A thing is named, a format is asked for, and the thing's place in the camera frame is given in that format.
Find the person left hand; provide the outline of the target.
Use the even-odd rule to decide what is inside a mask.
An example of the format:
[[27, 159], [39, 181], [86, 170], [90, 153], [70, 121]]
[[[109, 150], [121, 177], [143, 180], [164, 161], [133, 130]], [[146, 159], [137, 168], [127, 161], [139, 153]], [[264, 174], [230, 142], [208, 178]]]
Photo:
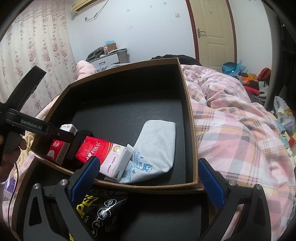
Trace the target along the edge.
[[13, 152], [4, 154], [2, 157], [1, 163], [1, 183], [5, 182], [14, 166], [16, 161], [18, 160], [21, 150], [25, 150], [27, 148], [26, 141], [20, 136], [17, 140], [17, 147]]

